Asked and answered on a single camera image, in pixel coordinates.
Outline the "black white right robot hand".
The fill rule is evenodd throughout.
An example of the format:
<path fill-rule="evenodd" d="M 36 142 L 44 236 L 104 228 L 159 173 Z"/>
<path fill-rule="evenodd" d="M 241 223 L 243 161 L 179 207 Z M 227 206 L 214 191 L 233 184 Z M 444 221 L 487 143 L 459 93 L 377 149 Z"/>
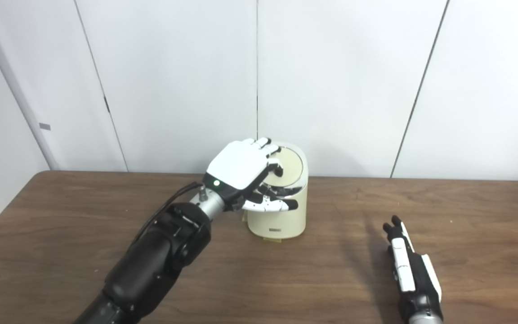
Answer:
<path fill-rule="evenodd" d="M 397 309 L 405 324 L 442 324 L 442 289 L 427 254 L 415 252 L 403 221 L 394 215 L 383 224 L 391 270 L 397 285 Z"/>

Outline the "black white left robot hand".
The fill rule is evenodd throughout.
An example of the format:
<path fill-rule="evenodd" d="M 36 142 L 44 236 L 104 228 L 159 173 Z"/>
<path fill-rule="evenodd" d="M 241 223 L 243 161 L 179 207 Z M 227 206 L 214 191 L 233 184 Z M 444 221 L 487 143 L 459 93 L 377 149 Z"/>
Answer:
<path fill-rule="evenodd" d="M 210 162 L 203 176 L 203 185 L 219 201 L 218 212 L 241 209 L 254 212 L 285 212 L 298 209 L 295 199 L 278 198 L 264 184 L 270 172 L 284 174 L 279 158 L 279 145 L 270 138 L 247 138 L 227 144 Z"/>

